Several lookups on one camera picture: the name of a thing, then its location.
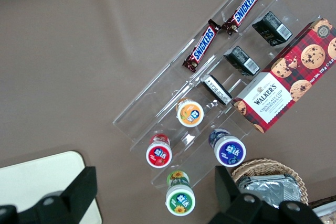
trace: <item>chocolate chip cookie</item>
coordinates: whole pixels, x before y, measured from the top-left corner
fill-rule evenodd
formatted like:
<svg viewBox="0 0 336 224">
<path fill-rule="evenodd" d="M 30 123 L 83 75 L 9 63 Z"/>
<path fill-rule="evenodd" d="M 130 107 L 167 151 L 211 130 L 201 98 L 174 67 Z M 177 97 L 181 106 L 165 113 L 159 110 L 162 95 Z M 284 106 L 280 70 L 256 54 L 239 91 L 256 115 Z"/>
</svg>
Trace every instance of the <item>chocolate chip cookie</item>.
<svg viewBox="0 0 336 224">
<path fill-rule="evenodd" d="M 312 30 L 317 33 L 320 26 L 328 26 L 329 30 L 332 28 L 332 25 L 329 23 L 329 21 L 327 21 L 325 18 L 320 19 L 317 23 L 313 23 L 312 24 Z"/>
<path fill-rule="evenodd" d="M 243 101 L 238 101 L 233 104 L 233 106 L 236 107 L 242 115 L 246 114 L 246 104 Z"/>
<path fill-rule="evenodd" d="M 258 124 L 253 124 L 253 126 L 254 126 L 258 131 L 260 131 L 260 132 L 262 132 L 262 133 L 265 133 L 265 132 L 264 132 L 264 129 L 263 129 L 260 125 L 258 125 Z"/>
<path fill-rule="evenodd" d="M 298 67 L 298 60 L 296 59 L 296 56 L 295 56 L 295 58 L 293 59 L 293 61 L 292 61 L 290 64 L 288 64 L 288 66 L 289 66 L 290 68 L 294 68 L 294 69 L 296 69 L 296 68 Z"/>
<path fill-rule="evenodd" d="M 322 47 L 312 44 L 302 51 L 301 61 L 306 68 L 315 69 L 323 64 L 325 56 L 326 53 Z"/>
<path fill-rule="evenodd" d="M 311 88 L 311 86 L 311 83 L 307 80 L 294 82 L 289 91 L 293 101 L 297 102 Z"/>
<path fill-rule="evenodd" d="M 277 76 L 281 78 L 289 77 L 292 73 L 287 66 L 286 60 L 284 58 L 278 59 L 273 66 L 271 67 L 271 71 Z"/>
<path fill-rule="evenodd" d="M 336 38 L 333 38 L 328 46 L 328 54 L 331 58 L 336 57 Z"/>
</svg>

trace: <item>brown table surface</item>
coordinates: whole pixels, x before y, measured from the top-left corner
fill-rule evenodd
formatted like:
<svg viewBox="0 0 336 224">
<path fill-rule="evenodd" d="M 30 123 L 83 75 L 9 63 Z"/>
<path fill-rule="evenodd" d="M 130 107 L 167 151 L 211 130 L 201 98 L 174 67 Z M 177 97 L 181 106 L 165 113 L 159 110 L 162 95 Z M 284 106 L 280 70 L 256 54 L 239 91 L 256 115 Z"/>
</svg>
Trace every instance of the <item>brown table surface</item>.
<svg viewBox="0 0 336 224">
<path fill-rule="evenodd" d="M 77 150 L 97 168 L 104 223 L 209 221 L 214 171 L 178 219 L 112 122 L 222 1 L 0 0 L 0 167 Z M 317 14 L 336 24 L 335 0 L 283 1 L 303 24 Z M 297 171 L 310 201 L 336 195 L 335 79 L 336 68 L 266 134 L 244 140 L 247 159 Z"/>
</svg>

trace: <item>red tartan box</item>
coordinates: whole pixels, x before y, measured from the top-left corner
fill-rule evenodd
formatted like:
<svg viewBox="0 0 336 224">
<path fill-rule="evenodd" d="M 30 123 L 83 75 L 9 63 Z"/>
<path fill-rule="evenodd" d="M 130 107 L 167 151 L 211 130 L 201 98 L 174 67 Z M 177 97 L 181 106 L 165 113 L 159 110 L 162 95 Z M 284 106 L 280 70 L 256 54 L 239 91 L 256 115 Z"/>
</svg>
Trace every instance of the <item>red tartan box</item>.
<svg viewBox="0 0 336 224">
<path fill-rule="evenodd" d="M 308 24 L 232 103 L 264 133 L 335 60 L 336 29 L 326 19 L 319 19 Z"/>
</svg>

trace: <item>white surface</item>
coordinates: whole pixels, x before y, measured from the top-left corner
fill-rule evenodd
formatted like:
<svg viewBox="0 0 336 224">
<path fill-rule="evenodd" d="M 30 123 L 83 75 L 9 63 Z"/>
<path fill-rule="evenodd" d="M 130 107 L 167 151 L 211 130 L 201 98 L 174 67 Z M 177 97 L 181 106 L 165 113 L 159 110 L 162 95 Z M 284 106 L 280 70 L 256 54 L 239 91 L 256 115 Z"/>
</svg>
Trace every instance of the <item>white surface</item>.
<svg viewBox="0 0 336 224">
<path fill-rule="evenodd" d="M 35 205 L 46 194 L 63 191 L 84 169 L 77 152 L 64 152 L 0 169 L 0 205 L 14 205 L 18 212 Z M 96 200 L 80 224 L 102 223 Z"/>
</svg>

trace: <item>small jar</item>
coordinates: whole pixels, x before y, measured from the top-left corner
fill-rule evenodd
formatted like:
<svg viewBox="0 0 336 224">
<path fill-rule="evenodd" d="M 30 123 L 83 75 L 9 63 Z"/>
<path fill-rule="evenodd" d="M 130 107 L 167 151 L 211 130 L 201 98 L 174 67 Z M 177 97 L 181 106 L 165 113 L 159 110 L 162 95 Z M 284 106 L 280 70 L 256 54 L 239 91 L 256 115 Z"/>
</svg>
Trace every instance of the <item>small jar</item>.
<svg viewBox="0 0 336 224">
<path fill-rule="evenodd" d="M 209 135 L 209 144 L 214 149 L 217 160 L 224 166 L 234 167 L 245 159 L 245 145 L 226 129 L 213 130 Z"/>
<path fill-rule="evenodd" d="M 186 127 L 198 126 L 204 118 L 202 106 L 189 98 L 180 99 L 176 111 L 179 122 Z"/>
<path fill-rule="evenodd" d="M 181 170 L 170 173 L 167 178 L 166 206 L 175 216 L 186 216 L 195 208 L 195 195 L 189 183 L 188 175 Z"/>
<path fill-rule="evenodd" d="M 163 168 L 170 163 L 172 156 L 169 138 L 164 134 L 152 136 L 146 152 L 148 164 L 154 168 Z"/>
</svg>

